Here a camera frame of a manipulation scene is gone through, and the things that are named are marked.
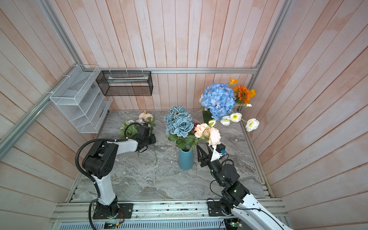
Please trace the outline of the cream rose greenery bunch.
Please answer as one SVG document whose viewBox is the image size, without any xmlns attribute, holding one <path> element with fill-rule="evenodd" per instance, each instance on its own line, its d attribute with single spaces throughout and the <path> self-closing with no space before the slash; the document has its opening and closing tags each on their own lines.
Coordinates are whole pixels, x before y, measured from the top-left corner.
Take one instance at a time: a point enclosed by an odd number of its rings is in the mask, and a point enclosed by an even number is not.
<svg viewBox="0 0 368 230">
<path fill-rule="evenodd" d="M 138 133 L 138 127 L 143 125 L 143 120 L 138 119 L 136 121 L 129 120 L 126 121 L 123 126 L 120 128 L 119 132 L 121 134 L 121 138 L 132 138 L 134 135 Z"/>
</svg>

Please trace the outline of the teal ceramic vase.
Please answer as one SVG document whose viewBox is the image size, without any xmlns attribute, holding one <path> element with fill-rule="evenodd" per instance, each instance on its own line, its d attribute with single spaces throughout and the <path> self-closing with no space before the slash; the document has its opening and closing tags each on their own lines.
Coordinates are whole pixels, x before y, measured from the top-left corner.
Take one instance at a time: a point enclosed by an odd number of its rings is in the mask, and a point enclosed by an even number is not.
<svg viewBox="0 0 368 230">
<path fill-rule="evenodd" d="M 194 165 L 193 150 L 183 151 L 182 149 L 179 149 L 178 164 L 182 170 L 190 170 Z"/>
</svg>

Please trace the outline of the peach rose flower stem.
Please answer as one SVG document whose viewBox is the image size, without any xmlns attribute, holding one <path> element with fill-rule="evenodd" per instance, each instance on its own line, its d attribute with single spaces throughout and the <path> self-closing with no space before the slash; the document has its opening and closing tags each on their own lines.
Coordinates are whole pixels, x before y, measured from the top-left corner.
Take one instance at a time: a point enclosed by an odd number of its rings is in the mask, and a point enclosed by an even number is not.
<svg viewBox="0 0 368 230">
<path fill-rule="evenodd" d="M 214 127 L 215 120 L 210 120 L 209 123 L 197 125 L 195 136 L 195 144 L 200 141 L 206 141 L 208 145 L 218 145 L 221 143 L 221 135 L 217 128 Z"/>
</svg>

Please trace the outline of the red small flower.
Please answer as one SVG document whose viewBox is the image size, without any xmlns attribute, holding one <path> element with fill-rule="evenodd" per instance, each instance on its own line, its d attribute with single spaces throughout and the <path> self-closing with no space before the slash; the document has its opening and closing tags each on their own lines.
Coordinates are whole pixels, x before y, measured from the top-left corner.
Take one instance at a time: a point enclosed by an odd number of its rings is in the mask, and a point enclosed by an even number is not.
<svg viewBox="0 0 368 230">
<path fill-rule="evenodd" d="M 196 133 L 196 127 L 197 125 L 200 125 L 199 123 L 194 123 L 194 127 L 192 129 L 192 132 L 195 134 Z"/>
</svg>

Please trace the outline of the dusty blue flower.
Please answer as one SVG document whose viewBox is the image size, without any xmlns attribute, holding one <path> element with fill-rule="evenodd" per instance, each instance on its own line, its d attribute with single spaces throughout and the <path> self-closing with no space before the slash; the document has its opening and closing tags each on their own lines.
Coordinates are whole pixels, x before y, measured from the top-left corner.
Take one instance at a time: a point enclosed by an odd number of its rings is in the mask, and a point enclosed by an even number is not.
<svg viewBox="0 0 368 230">
<path fill-rule="evenodd" d="M 195 124 L 191 115 L 183 106 L 174 106 L 164 117 L 166 121 L 166 135 L 168 140 L 176 144 L 182 151 L 190 151 L 194 147 L 196 137 L 194 135 Z"/>
</svg>

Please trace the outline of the white ranunculus flower stem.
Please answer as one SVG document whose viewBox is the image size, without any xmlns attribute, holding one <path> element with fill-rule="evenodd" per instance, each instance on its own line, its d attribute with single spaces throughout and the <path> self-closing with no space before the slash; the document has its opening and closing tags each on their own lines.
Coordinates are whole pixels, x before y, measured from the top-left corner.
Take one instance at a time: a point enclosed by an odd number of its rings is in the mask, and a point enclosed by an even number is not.
<svg viewBox="0 0 368 230">
<path fill-rule="evenodd" d="M 245 123 L 245 129 L 247 132 L 252 132 L 256 130 L 260 125 L 260 122 L 256 118 L 244 120 L 242 118 L 242 114 L 239 112 L 231 113 L 230 115 L 224 116 L 220 120 L 220 123 L 223 124 L 224 126 L 228 126 L 230 125 L 231 122 L 238 123 L 241 121 Z"/>
</svg>

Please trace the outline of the blue hydrangea flower stem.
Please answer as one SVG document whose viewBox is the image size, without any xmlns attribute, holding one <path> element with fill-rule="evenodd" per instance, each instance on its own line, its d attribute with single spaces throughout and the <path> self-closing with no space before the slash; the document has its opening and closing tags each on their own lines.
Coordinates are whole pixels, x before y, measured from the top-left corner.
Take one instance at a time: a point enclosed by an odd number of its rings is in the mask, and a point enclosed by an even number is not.
<svg viewBox="0 0 368 230">
<path fill-rule="evenodd" d="M 199 100 L 204 122 L 208 124 L 210 120 L 218 121 L 231 114 L 235 99 L 234 90 L 225 83 L 212 83 L 206 87 Z"/>
</svg>

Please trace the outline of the orange gerbera flower stem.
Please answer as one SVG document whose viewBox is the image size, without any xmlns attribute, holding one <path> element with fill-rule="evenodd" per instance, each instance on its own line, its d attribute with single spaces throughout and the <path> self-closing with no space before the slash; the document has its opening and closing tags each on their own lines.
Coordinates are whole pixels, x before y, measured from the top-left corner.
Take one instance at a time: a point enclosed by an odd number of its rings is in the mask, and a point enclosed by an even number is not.
<svg viewBox="0 0 368 230">
<path fill-rule="evenodd" d="M 249 90 L 245 86 L 235 86 L 233 88 L 236 104 L 249 104 L 250 100 L 256 96 L 255 90 Z"/>
</svg>

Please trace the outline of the yellow poppy flower stem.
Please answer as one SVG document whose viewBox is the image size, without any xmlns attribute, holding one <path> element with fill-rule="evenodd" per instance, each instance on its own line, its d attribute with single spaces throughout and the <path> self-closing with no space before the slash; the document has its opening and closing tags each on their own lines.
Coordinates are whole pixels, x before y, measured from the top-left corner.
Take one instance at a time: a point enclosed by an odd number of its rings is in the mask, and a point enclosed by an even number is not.
<svg viewBox="0 0 368 230">
<path fill-rule="evenodd" d="M 237 83 L 238 83 L 238 79 L 230 78 L 229 85 L 234 85 L 234 84 L 237 84 Z"/>
</svg>

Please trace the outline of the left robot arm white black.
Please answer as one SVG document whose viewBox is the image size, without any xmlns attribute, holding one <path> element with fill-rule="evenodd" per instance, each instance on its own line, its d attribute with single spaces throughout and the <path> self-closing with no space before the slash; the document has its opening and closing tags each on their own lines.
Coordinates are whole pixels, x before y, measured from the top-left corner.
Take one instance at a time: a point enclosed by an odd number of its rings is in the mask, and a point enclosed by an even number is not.
<svg viewBox="0 0 368 230">
<path fill-rule="evenodd" d="M 138 133 L 131 139 L 94 139 L 85 143 L 77 152 L 80 154 L 84 147 L 92 144 L 82 164 L 78 163 L 77 168 L 94 183 L 97 191 L 96 210 L 108 218 L 116 217 L 119 212 L 117 196 L 111 183 L 111 171 L 116 156 L 127 152 L 144 152 L 148 145 L 156 143 L 148 123 L 134 122 L 129 127 L 132 125 L 138 126 Z"/>
</svg>

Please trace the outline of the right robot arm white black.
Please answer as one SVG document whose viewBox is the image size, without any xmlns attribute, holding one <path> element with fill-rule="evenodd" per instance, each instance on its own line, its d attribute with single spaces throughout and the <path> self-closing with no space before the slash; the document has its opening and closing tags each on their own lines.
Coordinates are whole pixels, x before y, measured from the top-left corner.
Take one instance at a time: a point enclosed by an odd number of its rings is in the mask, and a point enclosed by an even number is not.
<svg viewBox="0 0 368 230">
<path fill-rule="evenodd" d="M 223 187 L 219 201 L 220 210 L 226 216 L 245 222 L 253 230 L 289 230 L 239 181 L 240 175 L 225 151 L 225 145 L 208 146 L 207 151 L 196 146 L 201 167 L 207 166 L 217 184 Z"/>
</svg>

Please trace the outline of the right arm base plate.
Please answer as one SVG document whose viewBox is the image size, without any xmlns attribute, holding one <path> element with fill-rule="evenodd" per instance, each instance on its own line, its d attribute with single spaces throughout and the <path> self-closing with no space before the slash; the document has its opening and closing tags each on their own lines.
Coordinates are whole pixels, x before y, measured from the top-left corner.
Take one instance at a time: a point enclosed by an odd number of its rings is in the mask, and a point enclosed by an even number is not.
<svg viewBox="0 0 368 230">
<path fill-rule="evenodd" d="M 207 200 L 208 214 L 210 217 L 228 216 L 231 215 L 228 206 L 220 201 Z"/>
</svg>

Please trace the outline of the black mesh wall basket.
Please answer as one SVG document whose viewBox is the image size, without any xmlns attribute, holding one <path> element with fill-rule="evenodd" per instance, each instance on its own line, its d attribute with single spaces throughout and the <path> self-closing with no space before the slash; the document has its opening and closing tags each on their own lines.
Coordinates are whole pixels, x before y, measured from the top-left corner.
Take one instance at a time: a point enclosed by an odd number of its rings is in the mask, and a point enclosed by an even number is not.
<svg viewBox="0 0 368 230">
<path fill-rule="evenodd" d="M 96 82 L 105 96 L 152 96 L 150 71 L 101 71 Z"/>
</svg>

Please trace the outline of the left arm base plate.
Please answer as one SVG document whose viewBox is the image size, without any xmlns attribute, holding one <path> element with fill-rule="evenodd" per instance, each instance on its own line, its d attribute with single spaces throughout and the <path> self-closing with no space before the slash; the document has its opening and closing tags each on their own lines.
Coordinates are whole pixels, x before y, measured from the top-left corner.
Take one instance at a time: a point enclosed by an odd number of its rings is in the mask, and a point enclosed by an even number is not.
<svg viewBox="0 0 368 230">
<path fill-rule="evenodd" d="M 133 203 L 112 203 L 109 206 L 97 203 L 93 219 L 130 219 L 133 211 Z"/>
</svg>

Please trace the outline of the aluminium front rail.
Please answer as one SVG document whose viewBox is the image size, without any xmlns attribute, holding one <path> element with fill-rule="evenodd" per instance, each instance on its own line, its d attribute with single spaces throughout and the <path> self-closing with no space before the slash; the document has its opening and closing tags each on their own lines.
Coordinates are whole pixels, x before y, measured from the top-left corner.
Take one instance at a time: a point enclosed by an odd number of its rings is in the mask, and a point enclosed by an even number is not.
<svg viewBox="0 0 368 230">
<path fill-rule="evenodd" d="M 96 228 L 102 226 L 102 221 L 117 222 L 123 221 L 130 224 L 135 221 L 169 221 L 169 220 L 196 220 L 202 219 L 204 224 L 210 224 L 210 220 L 221 222 L 231 216 L 210 217 L 208 214 L 207 200 L 169 200 L 169 201 L 128 201 L 120 202 L 133 203 L 132 216 L 129 219 L 93 219 L 92 222 Z M 88 202 L 80 203 L 59 203 L 50 219 L 50 222 L 87 222 Z"/>
</svg>

